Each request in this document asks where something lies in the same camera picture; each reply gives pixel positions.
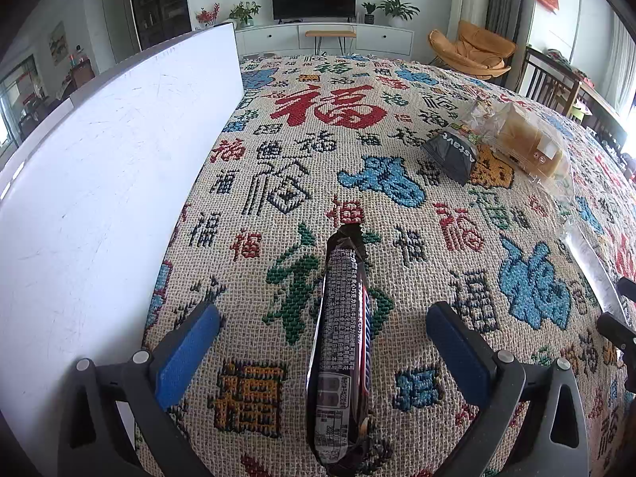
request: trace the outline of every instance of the metal screw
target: metal screw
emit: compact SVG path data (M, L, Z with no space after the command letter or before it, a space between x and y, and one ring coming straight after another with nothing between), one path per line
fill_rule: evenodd
M499 350L497 352L497 358L505 364L510 364L514 361L514 355L508 350Z
M563 369L564 371L567 371L568 369L570 369L572 367L570 365L570 361L567 360L567 359L564 359L563 357L559 357L556 360L556 364L557 364L559 369Z
M78 371L86 371L88 366L90 366L90 361L88 359L80 359L75 365Z
M150 358L150 353L146 352L145 350L140 350L139 352L135 353L132 356L132 361L135 364L143 364L147 362L149 358Z

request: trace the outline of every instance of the green plant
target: green plant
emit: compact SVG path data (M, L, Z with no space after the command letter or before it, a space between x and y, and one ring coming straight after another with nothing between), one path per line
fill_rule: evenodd
M410 2L403 4L400 0L383 0L378 8L384 9L387 16L400 16L406 20L413 19L413 16L420 12L420 9L411 5Z
M365 2L362 4L362 6L365 8L367 14L373 14L373 12L375 12L375 9L378 8L376 4L372 4L371 2Z
M258 10L261 8L256 2L239 2L230 12L230 19L237 19L239 22L247 25L247 22L258 14Z

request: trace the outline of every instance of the flower pot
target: flower pot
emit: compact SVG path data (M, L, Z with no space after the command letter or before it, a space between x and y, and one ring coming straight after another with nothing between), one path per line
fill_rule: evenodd
M406 28L408 22L402 16L391 16L389 19L389 27Z

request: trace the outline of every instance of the white tv cabinet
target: white tv cabinet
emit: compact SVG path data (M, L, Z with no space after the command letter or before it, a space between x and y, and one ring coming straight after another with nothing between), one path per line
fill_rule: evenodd
M383 58L408 61L413 52L411 30L362 23L303 22L237 29L238 55L313 55L314 38L304 36L308 30L354 31L357 34L356 38L345 39L345 53L374 54ZM338 38L323 38L320 52L341 55Z

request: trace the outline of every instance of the woven fabric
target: woven fabric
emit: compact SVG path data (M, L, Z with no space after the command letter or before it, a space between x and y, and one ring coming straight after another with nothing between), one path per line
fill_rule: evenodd
M636 195L595 141L533 101L418 63L296 56L247 60L242 71L245 97L177 219L144 339L155 348L215 299L224 326L169 411L211 472L325 475L305 441L305 375L326 241L358 222L373 298L374 449L363 473L427 476L475 417L425 334L427 308L444 300L495 350L570 360L601 475L632 395L595 329L598 303L558 241L568 211L487 149L465 187L420 149L476 97L544 117L570 145L576 222L613 278L634 278ZM139 433L138 451L159 475Z

